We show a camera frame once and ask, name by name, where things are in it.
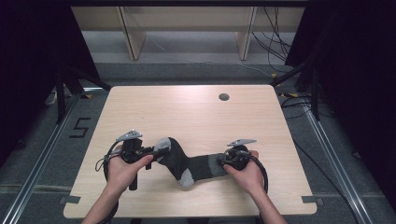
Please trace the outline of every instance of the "floor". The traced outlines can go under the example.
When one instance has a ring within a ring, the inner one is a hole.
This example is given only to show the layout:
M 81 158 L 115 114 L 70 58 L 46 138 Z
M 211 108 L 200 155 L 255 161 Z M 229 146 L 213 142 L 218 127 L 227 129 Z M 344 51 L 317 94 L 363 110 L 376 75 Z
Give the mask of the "floor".
M 268 54 L 255 39 L 251 40 L 247 60 L 240 61 L 232 33 L 149 33 L 139 60 L 134 62 L 130 60 L 123 33 L 83 34 L 101 79 L 111 85 L 267 84 L 272 75 L 279 76 L 283 74 L 281 71 L 290 70 L 282 65 L 282 60 Z M 262 34 L 256 35 L 270 44 Z M 293 34 L 282 34 L 282 39 L 291 44 Z M 279 45 L 272 45 L 272 49 L 281 52 Z M 294 93 L 294 81 L 295 78 L 288 80 L 276 91 Z M 84 87 L 94 87 L 90 83 L 82 83 Z M 63 216 L 64 201 L 73 186 L 106 97 L 104 91 L 68 97 L 70 113 L 62 127 L 55 124 L 56 104 L 43 108 L 23 139 L 25 147 L 14 150 L 0 169 L 0 217 L 3 220 L 9 215 L 8 209 L 19 207 L 13 223 L 81 221 Z M 352 154 L 353 145 L 326 104 L 325 95 L 320 96 L 320 121 L 312 118 L 309 98 L 288 98 L 279 94 L 278 99 L 283 104 L 293 139 L 326 174 L 298 149 L 318 211 L 312 216 L 285 216 L 286 220 L 289 223 L 354 223 L 355 214 L 360 223 L 396 223 L 394 211 L 364 163 Z M 87 127 L 87 131 L 77 130 L 77 123 L 80 127 Z M 56 130 L 60 131 L 58 138 L 53 136 Z M 344 190 L 343 194 L 347 199 L 355 200 L 349 201 L 355 213 L 334 188 L 343 190 L 348 183 L 355 192 Z M 25 200 L 18 203 L 16 200 L 22 192 Z M 354 206 L 353 202 L 361 202 L 361 205 Z M 365 209 L 363 215 L 356 213 L 361 211 L 359 209 Z M 145 220 L 146 223 L 177 221 L 180 220 Z M 113 223 L 129 223 L 129 220 L 116 218 Z

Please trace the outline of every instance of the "person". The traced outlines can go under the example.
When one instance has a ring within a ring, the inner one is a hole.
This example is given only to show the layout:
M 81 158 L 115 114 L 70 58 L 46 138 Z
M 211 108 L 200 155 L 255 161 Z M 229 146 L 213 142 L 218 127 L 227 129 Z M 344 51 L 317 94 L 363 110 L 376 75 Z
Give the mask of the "person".
M 259 158 L 257 151 L 251 150 L 250 153 L 252 156 Z M 152 159 L 153 156 L 148 155 L 135 163 L 128 164 L 121 157 L 112 158 L 108 165 L 107 184 L 82 223 L 98 223 L 105 219 L 121 194 L 132 183 L 137 172 L 149 164 Z M 224 170 L 235 179 L 240 188 L 250 195 L 259 208 L 262 221 L 265 224 L 287 223 L 266 194 L 262 183 L 262 172 L 254 161 L 250 161 L 242 171 L 237 171 L 227 164 L 224 165 Z

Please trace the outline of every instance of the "black sock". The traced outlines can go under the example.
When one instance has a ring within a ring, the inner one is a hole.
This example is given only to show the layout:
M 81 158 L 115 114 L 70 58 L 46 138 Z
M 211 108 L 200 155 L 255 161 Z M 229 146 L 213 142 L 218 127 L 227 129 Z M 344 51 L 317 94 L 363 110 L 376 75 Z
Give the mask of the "black sock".
M 164 147 L 169 147 L 170 151 L 157 162 L 165 165 L 182 187 L 190 187 L 197 180 L 227 175 L 218 161 L 222 153 L 189 158 L 173 138 L 161 139 L 154 151 Z

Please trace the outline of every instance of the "table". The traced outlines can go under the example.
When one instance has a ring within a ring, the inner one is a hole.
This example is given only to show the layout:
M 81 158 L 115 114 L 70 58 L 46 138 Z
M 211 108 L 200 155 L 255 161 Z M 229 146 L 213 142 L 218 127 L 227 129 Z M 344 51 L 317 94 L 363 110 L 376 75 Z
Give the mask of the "table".
M 229 100 L 221 101 L 226 93 Z M 269 85 L 192 85 L 114 87 L 106 100 L 92 140 L 70 193 L 64 215 L 85 217 L 106 181 L 95 164 L 115 139 L 132 129 L 143 134 L 144 147 L 173 137 L 194 157 L 222 153 L 240 138 L 257 139 L 247 147 L 260 153 L 269 176 L 269 196 L 283 215 L 314 214 L 315 203 L 292 142 L 274 88 Z M 157 162 L 138 174 L 136 191 L 125 191 L 116 217 L 241 217 L 259 211 L 229 176 L 196 182 L 183 189 Z

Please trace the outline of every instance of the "person's right hand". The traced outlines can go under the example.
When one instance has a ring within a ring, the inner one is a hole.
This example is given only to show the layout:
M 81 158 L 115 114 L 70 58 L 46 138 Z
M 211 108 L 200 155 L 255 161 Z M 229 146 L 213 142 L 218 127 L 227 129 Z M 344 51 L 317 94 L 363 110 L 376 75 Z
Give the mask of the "person's right hand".
M 250 154 L 257 159 L 259 158 L 259 152 L 250 150 Z M 236 183 L 248 194 L 252 194 L 257 190 L 264 190 L 262 171 L 256 162 L 250 160 L 247 163 L 247 167 L 244 170 L 235 170 L 231 165 L 225 164 L 224 170 L 231 175 Z

